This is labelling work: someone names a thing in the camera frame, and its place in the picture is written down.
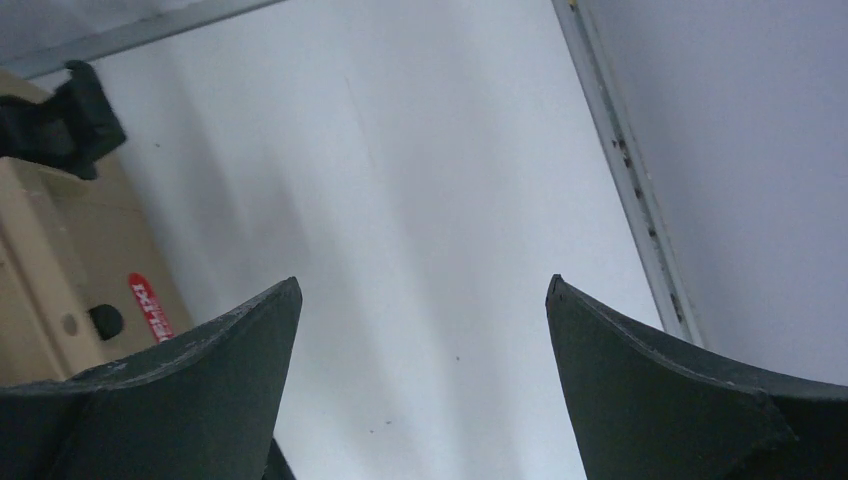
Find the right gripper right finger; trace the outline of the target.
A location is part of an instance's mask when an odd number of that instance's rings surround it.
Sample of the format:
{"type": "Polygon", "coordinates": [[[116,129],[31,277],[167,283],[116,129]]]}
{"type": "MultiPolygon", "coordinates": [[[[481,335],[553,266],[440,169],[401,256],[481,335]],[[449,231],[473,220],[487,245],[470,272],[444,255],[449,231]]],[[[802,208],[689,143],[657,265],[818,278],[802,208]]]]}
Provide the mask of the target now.
{"type": "Polygon", "coordinates": [[[560,275],[547,319],[590,479],[843,479],[847,390],[712,353],[560,275]]]}

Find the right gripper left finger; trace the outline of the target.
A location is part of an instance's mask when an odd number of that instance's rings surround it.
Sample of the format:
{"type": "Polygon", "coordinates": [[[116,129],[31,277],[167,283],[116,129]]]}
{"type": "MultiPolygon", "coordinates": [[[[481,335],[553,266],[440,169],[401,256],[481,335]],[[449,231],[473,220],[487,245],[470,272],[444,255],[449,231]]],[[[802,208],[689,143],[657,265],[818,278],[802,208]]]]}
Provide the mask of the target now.
{"type": "Polygon", "coordinates": [[[66,381],[1,391],[5,479],[289,479],[273,431],[298,281],[66,381]]]}

